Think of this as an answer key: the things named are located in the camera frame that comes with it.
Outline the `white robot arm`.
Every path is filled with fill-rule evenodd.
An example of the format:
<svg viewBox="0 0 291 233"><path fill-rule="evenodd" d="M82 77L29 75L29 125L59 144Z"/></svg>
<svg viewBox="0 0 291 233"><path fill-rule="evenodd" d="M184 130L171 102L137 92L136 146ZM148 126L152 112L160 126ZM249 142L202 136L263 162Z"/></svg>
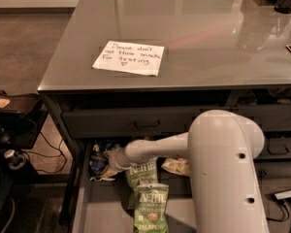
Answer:
<svg viewBox="0 0 291 233"><path fill-rule="evenodd" d="M186 158L197 233L269 233L253 163L264 145L253 120L210 110L186 133L112 150L109 166L122 172L153 157Z"/></svg>

